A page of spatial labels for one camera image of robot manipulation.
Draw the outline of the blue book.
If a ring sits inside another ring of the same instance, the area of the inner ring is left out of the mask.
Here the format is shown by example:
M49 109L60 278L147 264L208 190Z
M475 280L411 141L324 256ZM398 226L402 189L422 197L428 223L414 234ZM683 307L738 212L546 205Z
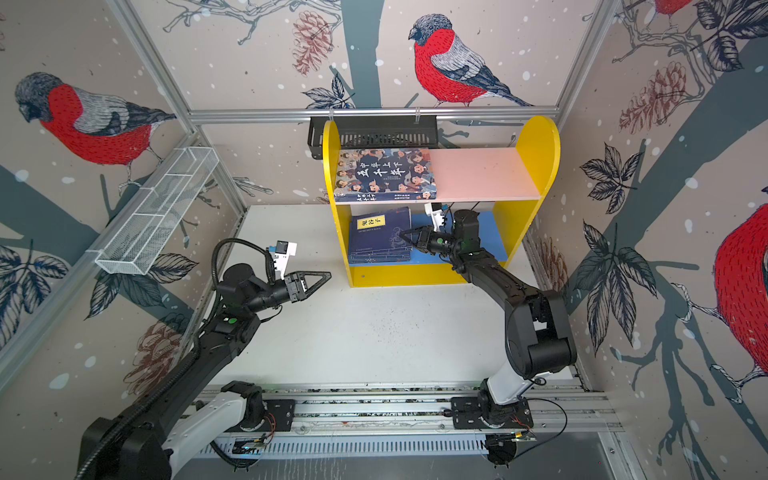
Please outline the blue book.
M353 216L348 253L354 256L409 255L411 248L400 233L412 227L408 207Z
M400 263L411 260L412 248L403 242L377 247L355 248L348 253L351 264Z

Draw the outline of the large illustrated box book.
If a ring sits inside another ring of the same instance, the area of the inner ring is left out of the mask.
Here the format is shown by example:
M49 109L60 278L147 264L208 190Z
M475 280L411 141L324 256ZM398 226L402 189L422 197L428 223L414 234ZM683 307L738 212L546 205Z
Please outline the large illustrated box book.
M428 149L345 149L334 166L337 167L333 181L337 201L426 201L437 198Z

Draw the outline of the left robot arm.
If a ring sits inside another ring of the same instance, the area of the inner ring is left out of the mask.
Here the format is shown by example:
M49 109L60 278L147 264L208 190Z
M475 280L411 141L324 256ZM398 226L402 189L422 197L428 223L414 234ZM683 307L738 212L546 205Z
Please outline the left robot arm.
M301 302L330 281L328 271L297 271L263 281L245 263L229 267L216 281L210 317L192 350L158 385L113 419L99 418L81 440L78 479L171 479L192 457L252 408L255 387L224 394L222 406L188 418L193 431L179 432L179 421L213 377L239 356L263 321L262 311Z

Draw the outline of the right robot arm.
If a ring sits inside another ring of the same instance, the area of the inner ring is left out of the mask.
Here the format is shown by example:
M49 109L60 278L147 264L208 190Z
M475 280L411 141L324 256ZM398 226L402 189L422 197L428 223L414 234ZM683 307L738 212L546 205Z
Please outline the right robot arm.
M527 284L483 248L475 211L457 211L449 233L423 226L399 237L422 253L448 260L453 271L503 310L506 362L481 383L477 396L480 418L491 428L513 424L529 429L531 424L523 416L526 391L545 383L547 374L577 361L563 296Z

